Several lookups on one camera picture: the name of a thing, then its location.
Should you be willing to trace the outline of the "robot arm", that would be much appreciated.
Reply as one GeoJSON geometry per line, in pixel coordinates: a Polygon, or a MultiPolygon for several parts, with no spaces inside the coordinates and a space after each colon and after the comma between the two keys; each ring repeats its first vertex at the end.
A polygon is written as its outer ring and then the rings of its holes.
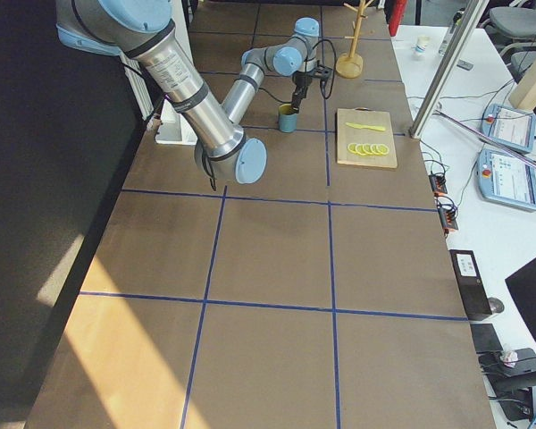
{"type": "Polygon", "coordinates": [[[58,1],[55,10],[58,37],[65,46],[126,55],[146,68],[196,133],[195,161],[211,182],[250,184],[262,177],[264,143],[248,137],[239,122],[267,72],[301,80],[311,78],[316,66],[320,24],[304,17],[285,43],[245,52],[239,76],[219,102],[176,38],[170,2],[58,1]]]}

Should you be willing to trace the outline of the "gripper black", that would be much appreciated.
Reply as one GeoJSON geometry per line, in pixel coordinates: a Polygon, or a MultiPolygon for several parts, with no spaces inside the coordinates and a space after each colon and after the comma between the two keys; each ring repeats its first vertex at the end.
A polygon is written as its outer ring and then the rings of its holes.
{"type": "Polygon", "coordinates": [[[296,71],[292,76],[295,89],[290,101],[291,112],[298,114],[302,101],[307,96],[308,89],[313,81],[313,74],[310,71],[296,71]]]}

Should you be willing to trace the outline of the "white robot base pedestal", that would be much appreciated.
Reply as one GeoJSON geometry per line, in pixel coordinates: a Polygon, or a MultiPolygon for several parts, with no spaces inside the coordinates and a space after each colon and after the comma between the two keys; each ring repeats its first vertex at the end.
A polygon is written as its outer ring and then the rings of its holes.
{"type": "Polygon", "coordinates": [[[173,109],[168,95],[164,96],[155,141],[162,145],[195,146],[197,143],[196,133],[187,120],[173,109]]]}

